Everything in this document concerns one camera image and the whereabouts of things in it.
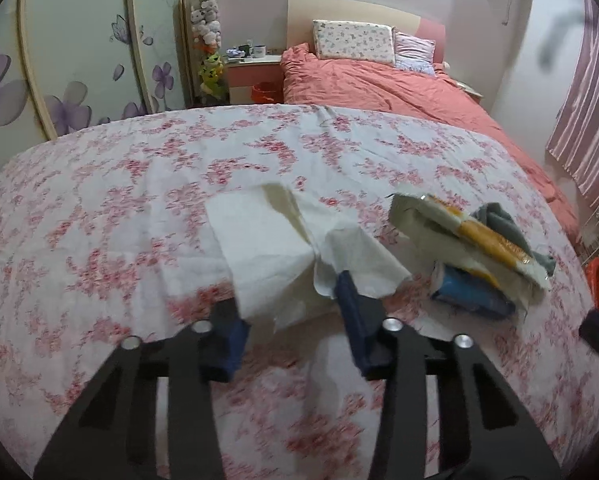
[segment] white and red floral fabric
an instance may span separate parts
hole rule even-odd
[[[405,116],[269,105],[103,124],[0,173],[0,439],[27,472],[120,338],[171,336],[232,295],[204,201],[271,181],[352,215],[411,260],[387,222],[398,183],[465,210],[501,202],[532,248],[557,260],[551,292],[525,319],[436,304],[423,268],[385,305],[425,335],[469,333],[559,461],[585,451],[599,428],[599,359],[577,335],[591,295],[553,213],[502,146]],[[353,365],[337,314],[256,344],[233,383],[213,386],[228,478],[366,478],[382,392]],[[429,411],[432,471],[439,428]]]

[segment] silver bolt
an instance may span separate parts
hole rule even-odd
[[[208,319],[200,319],[192,324],[192,329],[198,334],[205,334],[213,330],[213,324]]]
[[[388,332],[399,332],[404,327],[404,323],[398,320],[396,317],[387,317],[381,322],[381,326]]]
[[[141,345],[141,339],[138,338],[136,335],[128,336],[124,339],[124,341],[121,342],[121,347],[124,350],[134,350],[139,345]]]
[[[470,335],[459,334],[453,340],[460,348],[471,348],[473,346],[473,338]]]

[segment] white mug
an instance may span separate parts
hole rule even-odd
[[[252,48],[253,57],[266,57],[266,45],[255,45]]]

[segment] nightstand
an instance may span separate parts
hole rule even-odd
[[[281,56],[254,57],[240,62],[226,63],[226,81],[230,92],[231,105],[252,104],[250,92],[259,83],[279,83],[284,81],[281,69]]]
[[[480,104],[482,99],[484,98],[477,90],[474,88],[470,88],[466,83],[462,83],[461,81],[455,80],[455,84],[459,86],[465,93],[467,93],[470,98],[475,101],[477,104]]]

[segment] curtain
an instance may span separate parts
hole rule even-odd
[[[599,204],[599,7],[584,0],[586,20],[575,77],[547,151],[573,177],[582,195]]]

